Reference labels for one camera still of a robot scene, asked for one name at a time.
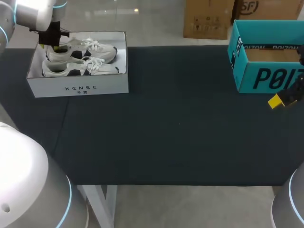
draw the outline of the open box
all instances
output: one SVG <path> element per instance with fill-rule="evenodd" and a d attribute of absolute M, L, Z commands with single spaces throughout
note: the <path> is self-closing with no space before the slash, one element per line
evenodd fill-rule
<path fill-rule="evenodd" d="M 276 93 L 304 72 L 296 49 L 304 44 L 304 21 L 235 20 L 228 47 L 240 93 Z"/>
<path fill-rule="evenodd" d="M 70 38 L 62 37 L 60 42 L 68 42 L 71 38 L 79 40 L 92 38 L 102 44 L 110 44 L 117 48 L 117 56 L 113 65 L 119 68 L 119 74 L 93 76 L 43 77 L 42 62 L 46 52 L 37 45 L 28 72 L 27 81 L 35 97 L 76 96 L 97 94 L 128 93 L 127 44 L 124 32 L 72 32 Z"/>

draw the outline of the cardboard box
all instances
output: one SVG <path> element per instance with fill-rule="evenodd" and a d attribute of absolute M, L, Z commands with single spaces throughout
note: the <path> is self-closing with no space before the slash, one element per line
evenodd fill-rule
<path fill-rule="evenodd" d="M 187 0 L 184 37 L 227 39 L 234 0 Z"/>
<path fill-rule="evenodd" d="M 304 73 L 296 49 L 304 21 L 235 20 L 228 55 L 240 93 L 274 94 Z"/>
<path fill-rule="evenodd" d="M 237 0 L 241 20 L 297 20 L 304 0 Z"/>
<path fill-rule="evenodd" d="M 119 74 L 94 76 L 43 77 L 42 62 L 46 59 L 45 50 L 37 45 L 27 81 L 35 97 L 79 96 L 97 94 L 128 93 L 127 44 L 124 32 L 73 32 L 70 38 L 92 38 L 103 44 L 110 44 L 118 49 L 112 64 L 119 68 Z M 61 42 L 69 38 L 62 37 Z"/>

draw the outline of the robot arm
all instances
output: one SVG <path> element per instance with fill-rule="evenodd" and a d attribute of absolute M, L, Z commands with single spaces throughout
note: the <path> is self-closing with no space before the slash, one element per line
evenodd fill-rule
<path fill-rule="evenodd" d="M 60 20 L 65 15 L 67 0 L 0 0 L 0 54 L 13 35 L 15 24 L 39 33 L 39 43 L 58 46 Z"/>

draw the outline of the white shoe box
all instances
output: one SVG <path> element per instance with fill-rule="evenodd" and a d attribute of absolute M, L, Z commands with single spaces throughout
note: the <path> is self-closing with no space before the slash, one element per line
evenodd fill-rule
<path fill-rule="evenodd" d="M 27 81 L 35 97 L 79 96 L 97 94 L 128 93 L 127 44 L 124 32 L 71 32 L 70 38 L 62 37 L 60 42 L 71 38 L 79 40 L 91 38 L 101 44 L 110 44 L 117 48 L 117 56 L 111 63 L 119 68 L 119 74 L 94 76 L 43 77 L 42 62 L 46 52 L 37 45 L 28 72 Z"/>

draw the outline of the shoelace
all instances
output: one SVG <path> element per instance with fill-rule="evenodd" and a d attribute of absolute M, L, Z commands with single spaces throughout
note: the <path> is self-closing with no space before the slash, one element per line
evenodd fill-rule
<path fill-rule="evenodd" d="M 84 65 L 90 69 L 90 73 L 92 70 L 98 70 L 101 65 L 105 62 L 102 58 L 95 58 L 95 57 L 83 57 L 82 60 L 87 59 L 84 62 Z"/>
<path fill-rule="evenodd" d="M 91 38 L 82 40 L 81 45 L 84 45 L 85 48 L 94 51 L 98 51 L 100 48 L 102 48 L 102 44 L 98 43 L 97 40 L 92 40 Z"/>

